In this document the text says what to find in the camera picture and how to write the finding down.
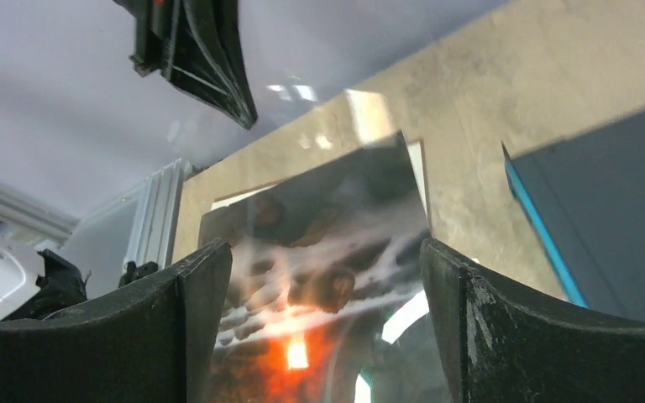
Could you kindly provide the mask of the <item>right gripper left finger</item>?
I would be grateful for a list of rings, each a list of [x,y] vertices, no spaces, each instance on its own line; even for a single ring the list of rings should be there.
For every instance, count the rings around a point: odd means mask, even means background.
[[[202,402],[232,268],[215,240],[43,320],[0,323],[0,402]]]

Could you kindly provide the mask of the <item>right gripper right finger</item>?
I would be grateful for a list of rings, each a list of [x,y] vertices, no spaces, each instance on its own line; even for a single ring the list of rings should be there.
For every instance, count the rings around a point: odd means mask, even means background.
[[[645,322],[573,305],[434,238],[423,287],[453,402],[645,402]]]

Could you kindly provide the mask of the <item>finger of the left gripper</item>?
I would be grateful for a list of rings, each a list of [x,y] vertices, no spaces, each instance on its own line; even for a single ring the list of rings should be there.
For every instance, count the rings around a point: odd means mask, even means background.
[[[115,0],[134,17],[129,59],[142,77],[158,71],[174,88],[245,129],[258,112],[244,65],[239,3],[231,0]]]

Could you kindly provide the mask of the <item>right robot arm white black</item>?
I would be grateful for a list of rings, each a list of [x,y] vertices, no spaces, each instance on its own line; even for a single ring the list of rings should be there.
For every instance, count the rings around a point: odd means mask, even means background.
[[[422,243],[422,312],[215,349],[232,269],[217,240],[128,264],[88,298],[77,267],[0,234],[0,402],[645,402],[645,322],[582,308]]]

